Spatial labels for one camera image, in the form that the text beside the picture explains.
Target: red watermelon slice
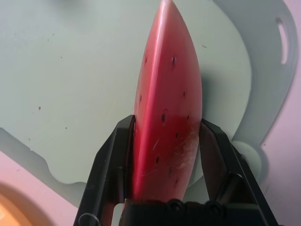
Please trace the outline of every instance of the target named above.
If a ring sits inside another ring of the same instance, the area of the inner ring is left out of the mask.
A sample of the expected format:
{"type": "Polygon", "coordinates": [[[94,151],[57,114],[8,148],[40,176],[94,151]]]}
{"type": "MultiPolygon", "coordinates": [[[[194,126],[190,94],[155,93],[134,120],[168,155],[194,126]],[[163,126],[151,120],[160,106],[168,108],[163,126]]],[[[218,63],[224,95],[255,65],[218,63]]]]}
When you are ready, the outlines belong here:
{"type": "Polygon", "coordinates": [[[171,0],[162,0],[137,85],[133,198],[182,199],[192,172],[202,116],[197,55],[171,0]]]}

